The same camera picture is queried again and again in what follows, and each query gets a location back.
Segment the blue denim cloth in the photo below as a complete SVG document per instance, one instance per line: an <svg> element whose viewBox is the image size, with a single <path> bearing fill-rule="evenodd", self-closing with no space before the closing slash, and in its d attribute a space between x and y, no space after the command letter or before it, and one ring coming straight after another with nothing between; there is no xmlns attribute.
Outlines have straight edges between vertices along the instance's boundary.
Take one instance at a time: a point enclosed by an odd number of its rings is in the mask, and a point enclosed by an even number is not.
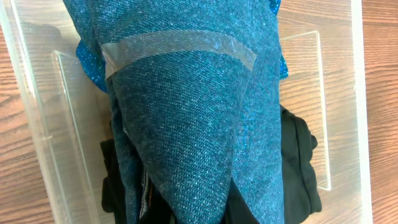
<svg viewBox="0 0 398 224"><path fill-rule="evenodd" d="M145 178L176 223L284 222L282 53L278 21L260 17L101 44L128 223Z"/></svg>

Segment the shiny blue sequin cloth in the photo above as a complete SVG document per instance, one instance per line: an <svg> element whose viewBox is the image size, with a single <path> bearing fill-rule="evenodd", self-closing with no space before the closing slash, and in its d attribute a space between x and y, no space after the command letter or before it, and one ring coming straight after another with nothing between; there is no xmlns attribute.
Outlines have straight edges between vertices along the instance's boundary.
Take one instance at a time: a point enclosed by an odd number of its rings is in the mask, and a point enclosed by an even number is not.
<svg viewBox="0 0 398 224"><path fill-rule="evenodd" d="M101 44L160 30L252 26L261 20L261 12L276 26L281 0L65 0L64 4L81 38L76 56L87 76L106 91Z"/></svg>

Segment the black cloth with band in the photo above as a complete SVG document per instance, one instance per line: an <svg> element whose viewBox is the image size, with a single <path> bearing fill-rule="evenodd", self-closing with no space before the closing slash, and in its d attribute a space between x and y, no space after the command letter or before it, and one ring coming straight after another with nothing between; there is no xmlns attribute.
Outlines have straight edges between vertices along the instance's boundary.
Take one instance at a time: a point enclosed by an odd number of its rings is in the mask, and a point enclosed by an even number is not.
<svg viewBox="0 0 398 224"><path fill-rule="evenodd" d="M310 163L318 142L306 122L281 107L282 177L284 183L284 221L302 223L309 215L320 212L322 203L317 178ZM113 139L101 142L107 176L103 179L101 206L113 213L116 223L127 223L125 189ZM139 223L176 223L167 202L155 191L148 178L138 214Z"/></svg>

